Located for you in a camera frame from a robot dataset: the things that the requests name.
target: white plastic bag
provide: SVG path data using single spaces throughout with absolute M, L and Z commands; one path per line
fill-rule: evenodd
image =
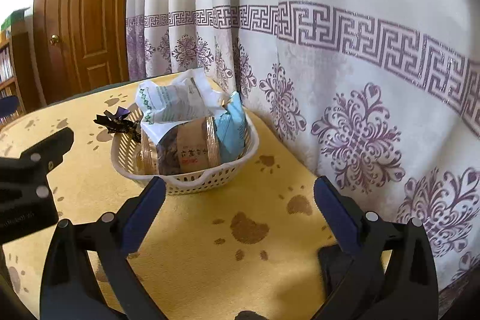
M 174 126 L 208 115 L 227 112 L 222 102 L 227 97 L 214 91 L 203 69 L 189 69 L 169 86 L 158 86 L 151 80 L 140 83 L 135 103 L 143 112 L 141 127 L 157 145 Z

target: greek key pattern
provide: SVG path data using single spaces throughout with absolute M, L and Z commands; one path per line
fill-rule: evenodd
M 279 40 L 355 56 L 412 83 L 459 115 L 480 136 L 480 63 L 428 34 L 350 10 L 307 1 L 220 5 L 136 16 L 127 26 L 210 26 L 267 33 Z
M 194 11 L 173 11 L 127 18 L 126 26 L 211 26 L 216 29 L 240 28 L 277 35 L 278 7 L 271 5 L 216 6 Z

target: curtain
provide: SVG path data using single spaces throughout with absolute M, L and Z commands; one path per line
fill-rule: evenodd
M 127 16 L 132 80 L 203 67 L 365 211 L 421 219 L 449 307 L 480 260 L 480 0 L 127 0 Z

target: door panel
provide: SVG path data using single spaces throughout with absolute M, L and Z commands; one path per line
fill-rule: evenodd
M 47 103 L 128 80 L 125 0 L 34 0 L 34 39 Z

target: white plastic basket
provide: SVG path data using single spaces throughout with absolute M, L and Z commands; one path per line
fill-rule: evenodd
M 142 118 L 142 112 L 134 103 L 128 108 L 131 114 L 127 117 L 131 121 Z M 165 181 L 168 194 L 190 194 L 205 191 L 210 188 L 225 185 L 236 176 L 243 165 L 255 155 L 258 149 L 258 133 L 251 119 L 245 113 L 247 127 L 245 133 L 245 148 L 241 157 L 233 162 L 223 163 L 206 170 L 189 172 L 180 175 L 157 175 Z M 145 186 L 155 175 L 140 175 L 136 171 L 135 157 L 141 145 L 124 133 L 117 133 L 113 137 L 110 158 L 117 172 L 126 178 Z

